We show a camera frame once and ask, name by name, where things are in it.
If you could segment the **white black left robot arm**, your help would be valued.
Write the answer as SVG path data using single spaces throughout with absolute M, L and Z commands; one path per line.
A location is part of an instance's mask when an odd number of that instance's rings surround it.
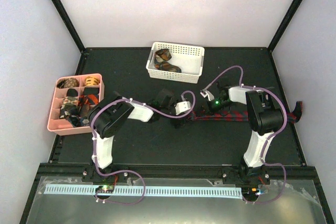
M 195 103 L 196 97 L 192 91 L 184 91 L 177 99 L 167 89 L 162 89 L 148 103 L 125 98 L 117 92 L 110 98 L 104 98 L 93 107 L 88 117 L 92 129 L 92 161 L 96 165 L 94 175 L 102 182 L 112 177 L 113 169 L 109 165 L 113 161 L 113 139 L 127 120 L 153 123 L 161 116 L 183 119 L 192 113 Z

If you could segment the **red navy striped tie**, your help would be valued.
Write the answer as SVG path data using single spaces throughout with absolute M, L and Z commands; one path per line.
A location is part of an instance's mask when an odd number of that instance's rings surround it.
M 292 112 L 287 112 L 288 123 L 298 123 L 303 113 L 303 102 L 297 101 Z M 248 122 L 247 111 L 220 111 L 218 113 L 206 113 L 205 110 L 201 112 L 193 111 L 187 116 L 189 121 L 229 121 L 229 122 Z

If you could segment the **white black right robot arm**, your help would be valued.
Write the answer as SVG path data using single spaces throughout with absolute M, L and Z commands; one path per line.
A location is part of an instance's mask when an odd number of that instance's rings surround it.
M 208 88 L 201 90 L 201 95 L 213 107 L 222 103 L 241 103 L 246 105 L 251 137 L 243 155 L 245 167 L 238 171 L 239 179 L 252 183 L 257 177 L 257 167 L 265 165 L 269 145 L 287 125 L 287 113 L 281 100 L 270 90 L 256 86 L 240 84 L 224 90 L 224 95 L 215 98 Z

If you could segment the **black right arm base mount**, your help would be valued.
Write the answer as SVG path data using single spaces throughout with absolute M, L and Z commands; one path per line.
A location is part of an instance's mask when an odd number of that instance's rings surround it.
M 222 179 L 229 184 L 235 185 L 269 185 L 269 178 L 265 165 L 256 168 L 247 168 L 243 165 L 225 166 L 222 169 Z

